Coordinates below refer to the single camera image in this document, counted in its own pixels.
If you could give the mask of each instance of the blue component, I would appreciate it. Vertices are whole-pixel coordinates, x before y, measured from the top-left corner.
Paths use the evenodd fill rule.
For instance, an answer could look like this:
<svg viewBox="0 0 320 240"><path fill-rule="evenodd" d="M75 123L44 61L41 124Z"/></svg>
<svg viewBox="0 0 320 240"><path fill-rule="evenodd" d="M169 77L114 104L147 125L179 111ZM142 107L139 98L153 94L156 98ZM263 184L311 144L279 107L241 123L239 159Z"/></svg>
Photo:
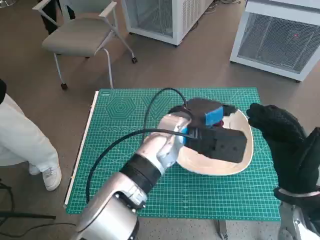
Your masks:
<svg viewBox="0 0 320 240"><path fill-rule="evenodd" d="M212 126L219 123L224 117L224 108L221 106L214 111L205 114L205 125Z"/></svg>
<svg viewBox="0 0 320 240"><path fill-rule="evenodd" d="M187 127L185 127L185 128L183 128L182 130L181 130L181 133L182 134L188 134L188 128ZM184 136L181 136L181 138L182 138L182 143L183 143L183 145L185 145L186 144L186 137L184 137Z"/></svg>

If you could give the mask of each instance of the chair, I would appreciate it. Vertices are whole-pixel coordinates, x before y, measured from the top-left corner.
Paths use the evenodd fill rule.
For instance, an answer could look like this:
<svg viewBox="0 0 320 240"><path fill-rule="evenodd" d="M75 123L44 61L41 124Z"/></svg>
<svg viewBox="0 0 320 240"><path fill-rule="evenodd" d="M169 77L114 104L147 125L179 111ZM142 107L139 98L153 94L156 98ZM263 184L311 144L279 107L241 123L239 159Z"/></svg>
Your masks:
<svg viewBox="0 0 320 240"><path fill-rule="evenodd" d="M40 12L42 16L47 18L53 24L58 24L52 20L47 14L44 13L43 8L54 0L42 0L39 2L33 10ZM137 63L134 52L128 46L124 38L119 34L118 21L116 16L115 7L116 2L112 1L109 4L109 0L63 0L60 1L61 10L63 13L67 13L67 6L70 7L75 14L83 13L99 13L99 18L76 18L73 20L67 20L62 26L56 31L50 34L42 43L42 47L47 49L54 54L54 60L56 68L61 80L61 87L63 90L68 89L66 82L63 80L57 55L70 55L80 57L93 57L99 50L103 50L107 56L108 71L109 71L109 82L110 87L113 88L113 79L111 71L110 54L104 45L110 39L111 32L122 41L126 48L132 54L132 63ZM109 22L108 15L113 13L114 26Z"/></svg>

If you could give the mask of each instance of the green cutting mat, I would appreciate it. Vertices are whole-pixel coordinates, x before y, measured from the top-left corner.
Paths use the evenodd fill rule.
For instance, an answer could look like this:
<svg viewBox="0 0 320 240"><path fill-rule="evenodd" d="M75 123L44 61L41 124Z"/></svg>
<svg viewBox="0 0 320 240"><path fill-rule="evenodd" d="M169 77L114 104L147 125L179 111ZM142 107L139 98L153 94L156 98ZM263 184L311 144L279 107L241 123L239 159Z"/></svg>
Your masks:
<svg viewBox="0 0 320 240"><path fill-rule="evenodd" d="M85 186L89 170L113 141L139 130L151 98L159 89L102 89L99 91L67 205L69 214L79 214L86 205ZM244 113L259 103L256 88L182 88L186 97L202 97L236 105ZM163 92L154 102L147 127L156 127L170 108L182 104L173 91ZM178 164L167 170L150 192L142 217L278 221L279 202L273 196L277 177L267 143L253 129L252 163L231 176L191 173ZM91 182L91 197L117 172L139 147L141 136L127 139L101 161Z"/></svg>

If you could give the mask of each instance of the black cord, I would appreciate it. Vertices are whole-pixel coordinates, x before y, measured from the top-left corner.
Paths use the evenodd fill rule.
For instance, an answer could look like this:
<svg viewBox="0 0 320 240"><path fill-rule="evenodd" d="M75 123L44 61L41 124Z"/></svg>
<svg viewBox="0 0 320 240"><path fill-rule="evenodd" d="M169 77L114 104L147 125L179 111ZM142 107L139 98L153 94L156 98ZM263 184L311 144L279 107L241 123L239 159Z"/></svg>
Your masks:
<svg viewBox="0 0 320 240"><path fill-rule="evenodd" d="M158 92L153 96L153 98L151 99L151 101L150 101L150 103L149 103L149 105L148 105L148 107L147 107L147 109L146 109L146 111L145 111L142 129L146 129L146 127L147 127L147 119L148 119L148 115L149 115L149 113L150 113L150 109L151 109L152 104L154 103L154 101L156 100L156 98L157 98L162 92L168 91L168 90L174 91L174 92L176 92L177 94L179 94L180 97L181 97L182 100L183 100L183 105L184 105L185 107L187 106L187 100L186 100L185 96L183 96L183 94L182 94L179 90L177 90L177 89L175 89L175 88L172 88L172 87L165 87L165 88L161 89L160 91L158 91ZM145 133L143 133L142 136L141 136L140 145L142 145L142 144L144 143L144 140L145 140Z"/></svg>
<svg viewBox="0 0 320 240"><path fill-rule="evenodd" d="M241 0L220 0L223 4L240 4Z"/></svg>
<svg viewBox="0 0 320 240"><path fill-rule="evenodd" d="M4 233L4 232L0 232L0 235L5 236L5 237L9 237L9 238L22 238L27 233L29 233L30 231L32 231L34 229L38 229L38 228L42 228L42 227L48 227L48 226L54 226L54 225L72 225L72 226L75 226L75 224L70 223L70 222L57 222L57 223L49 223L49 224L42 224L42 225L38 225L38 226L33 226L33 227L29 228L27 231L25 231L24 233L18 234L18 235Z"/></svg>
<svg viewBox="0 0 320 240"><path fill-rule="evenodd" d="M15 211L15 199L14 199L14 194L12 193L11 187L1 183L1 179L0 179L0 189L4 189L7 190L9 195L10 195L10 200L11 200L11 209L10 211L13 213ZM0 221L0 227L8 220L9 217L5 217Z"/></svg>
<svg viewBox="0 0 320 240"><path fill-rule="evenodd" d="M86 186L85 186L85 199L86 199L86 203L89 202L90 200L90 185L91 185L91 180L92 177L94 175L94 172L98 166L98 164L101 162L102 158L111 150L113 149L116 145L118 145L119 143L121 143L122 141L131 138L135 135L138 134L143 134L143 133L166 133L166 134L174 134L174 135L178 135L178 136L182 136L182 137L186 137L186 138L190 138L190 139L194 139L194 137L188 135L188 134L184 134L178 131L171 131L171 130L166 130L166 129L158 129L158 128L148 128L148 129L141 129L138 131L134 131L131 132L123 137L120 137L118 140L114 141L113 143L111 143L110 146L108 146L103 153L101 153L101 155L95 160L92 168L90 169L87 181L86 181Z"/></svg>
<svg viewBox="0 0 320 240"><path fill-rule="evenodd" d="M11 190L10 186L7 186L3 183L1 183L1 179L0 179L0 189L5 189L9 192L10 195L10 199L11 199L11 209L10 212L13 213L15 211L16 208L16 204L15 204L15 198L14 198L14 194ZM5 217L3 220L0 221L0 227L1 225L3 225L9 217ZM19 235L14 235L14 234L10 234L10 233L4 233L4 232L0 232L0 235L5 236L5 237L9 237L9 238L22 238L24 237L27 233L29 233L30 231L34 230L34 229L38 229L38 228L42 228L42 227L47 227L47 226L54 226L54 225L72 225L75 226L74 223L70 223L70 222L57 222L57 223L48 223L48 224L42 224L42 225L37 225L37 226L33 226L29 229L27 229L23 234L19 234Z"/></svg>
<svg viewBox="0 0 320 240"><path fill-rule="evenodd" d="M198 27L198 25L199 25L199 21L196 21L195 24L190 28L189 32L195 30Z"/></svg>

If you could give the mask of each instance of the white sneaker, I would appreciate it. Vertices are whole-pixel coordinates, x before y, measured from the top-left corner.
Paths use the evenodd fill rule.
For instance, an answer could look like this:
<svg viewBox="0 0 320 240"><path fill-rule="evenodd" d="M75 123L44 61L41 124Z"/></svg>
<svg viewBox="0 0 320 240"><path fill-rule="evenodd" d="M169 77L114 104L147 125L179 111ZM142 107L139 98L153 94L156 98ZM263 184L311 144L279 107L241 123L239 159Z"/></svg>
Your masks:
<svg viewBox="0 0 320 240"><path fill-rule="evenodd" d="M48 168L47 170L42 172L42 177L45 188L48 191L55 190L59 186L62 178L60 166Z"/></svg>
<svg viewBox="0 0 320 240"><path fill-rule="evenodd" d="M40 170L33 164L29 163L29 174L31 175L38 175Z"/></svg>

